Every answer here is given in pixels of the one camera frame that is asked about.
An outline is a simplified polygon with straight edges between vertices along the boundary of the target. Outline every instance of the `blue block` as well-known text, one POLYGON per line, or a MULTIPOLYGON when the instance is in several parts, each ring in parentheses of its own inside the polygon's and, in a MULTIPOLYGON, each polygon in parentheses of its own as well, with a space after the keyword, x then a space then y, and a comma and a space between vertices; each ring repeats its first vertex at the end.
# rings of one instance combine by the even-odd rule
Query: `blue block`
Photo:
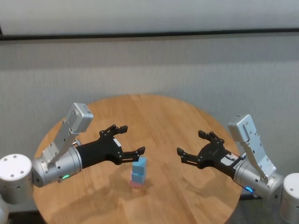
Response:
POLYGON ((132 179, 133 182, 143 184, 144 180, 145 180, 145 175, 132 173, 131 174, 131 179, 132 179))
POLYGON ((146 158, 139 157, 139 161, 133 162, 132 172, 135 174, 145 175, 146 174, 146 158))

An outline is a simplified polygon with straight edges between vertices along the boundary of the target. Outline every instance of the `green led light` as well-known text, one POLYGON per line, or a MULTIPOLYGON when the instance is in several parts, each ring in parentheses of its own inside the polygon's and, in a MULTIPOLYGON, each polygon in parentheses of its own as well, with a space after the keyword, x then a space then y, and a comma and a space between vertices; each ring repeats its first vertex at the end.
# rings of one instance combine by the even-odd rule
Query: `green led light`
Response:
POLYGON ((65 175, 62 179, 64 180, 64 179, 69 178, 69 177, 70 177, 70 175, 65 175))

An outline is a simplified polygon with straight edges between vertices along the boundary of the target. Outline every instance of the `round wooden table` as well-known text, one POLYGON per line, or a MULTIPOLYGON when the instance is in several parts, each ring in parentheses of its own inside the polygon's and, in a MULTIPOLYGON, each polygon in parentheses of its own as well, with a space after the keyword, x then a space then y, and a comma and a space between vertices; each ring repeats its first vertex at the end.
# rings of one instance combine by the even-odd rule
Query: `round wooden table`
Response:
MULTIPOLYGON (((181 163, 177 147, 191 154, 208 143, 198 130, 214 131, 226 149, 238 154, 233 140, 214 118, 183 101, 155 95, 126 95, 91 103, 93 121, 79 135, 84 143, 99 138, 112 124, 128 125, 116 135, 123 151, 145 146, 147 179, 142 189, 129 184, 131 163, 112 162, 83 169, 63 183, 35 187, 36 205, 49 224, 223 224, 234 211, 241 187, 214 168, 181 163)), ((58 122, 35 156, 54 140, 58 122)))

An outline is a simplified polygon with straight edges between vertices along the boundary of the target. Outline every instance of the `stacked blocks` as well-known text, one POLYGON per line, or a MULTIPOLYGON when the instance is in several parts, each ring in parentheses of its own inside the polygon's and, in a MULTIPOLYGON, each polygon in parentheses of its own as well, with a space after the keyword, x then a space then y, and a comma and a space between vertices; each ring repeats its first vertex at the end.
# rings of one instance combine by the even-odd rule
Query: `stacked blocks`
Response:
POLYGON ((133 162, 131 173, 131 186, 141 187, 144 184, 146 177, 146 158, 139 157, 139 161, 133 162))

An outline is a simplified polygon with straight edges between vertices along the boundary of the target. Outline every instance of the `pink block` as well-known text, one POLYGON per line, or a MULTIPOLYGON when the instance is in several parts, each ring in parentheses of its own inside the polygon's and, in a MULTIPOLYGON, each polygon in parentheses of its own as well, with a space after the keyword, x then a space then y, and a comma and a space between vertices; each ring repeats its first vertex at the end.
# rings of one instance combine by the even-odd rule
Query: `pink block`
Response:
POLYGON ((143 186, 143 184, 136 183, 134 181, 130 181, 130 185, 131 185, 132 188, 141 188, 143 186))

